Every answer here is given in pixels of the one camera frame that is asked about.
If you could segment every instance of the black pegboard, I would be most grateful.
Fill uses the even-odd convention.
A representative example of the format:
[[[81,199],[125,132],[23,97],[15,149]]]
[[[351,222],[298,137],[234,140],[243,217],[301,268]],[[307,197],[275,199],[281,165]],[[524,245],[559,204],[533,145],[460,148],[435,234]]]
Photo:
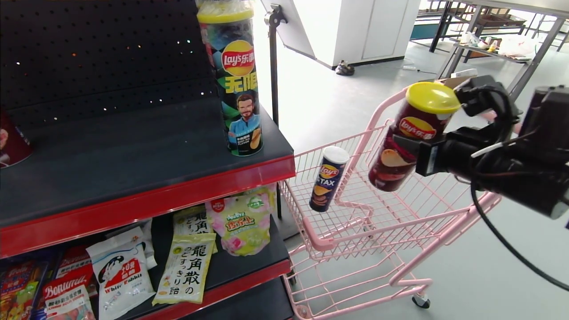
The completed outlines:
[[[193,0],[0,1],[2,108],[25,128],[215,95],[196,13]]]

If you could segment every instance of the dark red chip can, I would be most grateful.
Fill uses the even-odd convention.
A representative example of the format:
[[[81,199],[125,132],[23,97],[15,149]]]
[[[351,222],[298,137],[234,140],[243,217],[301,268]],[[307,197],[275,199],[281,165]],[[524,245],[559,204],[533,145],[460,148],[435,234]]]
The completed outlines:
[[[369,171],[370,182],[383,191],[397,190],[415,168],[417,159],[393,141],[393,134],[419,140],[436,138],[459,108],[454,91],[443,84],[419,82],[409,86]]]
[[[30,142],[4,110],[0,110],[0,168],[13,166],[32,154]]]

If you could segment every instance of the robotic arm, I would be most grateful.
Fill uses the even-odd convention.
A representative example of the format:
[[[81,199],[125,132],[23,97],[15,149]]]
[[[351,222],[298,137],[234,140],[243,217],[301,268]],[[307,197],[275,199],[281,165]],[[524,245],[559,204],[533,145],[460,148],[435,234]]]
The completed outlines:
[[[500,242],[536,274],[569,291],[567,284],[538,269],[504,239],[476,197],[476,190],[489,190],[552,219],[569,209],[569,88],[537,88],[513,139],[512,127],[519,122],[516,106],[491,76],[471,78],[455,88],[455,94],[469,116],[494,110],[494,123],[482,129],[462,127],[433,140],[394,135],[395,142],[416,156],[418,174],[448,172],[470,180],[474,205]]]

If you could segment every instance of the white lid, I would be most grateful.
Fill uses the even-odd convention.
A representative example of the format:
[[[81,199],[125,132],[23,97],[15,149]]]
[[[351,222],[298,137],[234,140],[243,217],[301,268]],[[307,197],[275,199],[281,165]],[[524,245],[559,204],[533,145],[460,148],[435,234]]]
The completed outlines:
[[[350,160],[350,155],[340,147],[329,146],[324,148],[324,158],[338,165],[343,165]]]

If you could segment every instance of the cartoon man illustration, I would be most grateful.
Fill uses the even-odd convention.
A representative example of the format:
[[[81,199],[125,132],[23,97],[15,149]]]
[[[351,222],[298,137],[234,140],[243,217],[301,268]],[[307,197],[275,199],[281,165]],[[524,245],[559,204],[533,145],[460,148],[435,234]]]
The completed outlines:
[[[10,165],[10,157],[2,151],[8,142],[8,131],[0,129],[0,167]]]
[[[246,136],[261,124],[261,117],[254,114],[255,101],[252,95],[244,94],[237,98],[237,110],[241,118],[229,125],[229,142],[237,144],[237,137]]]

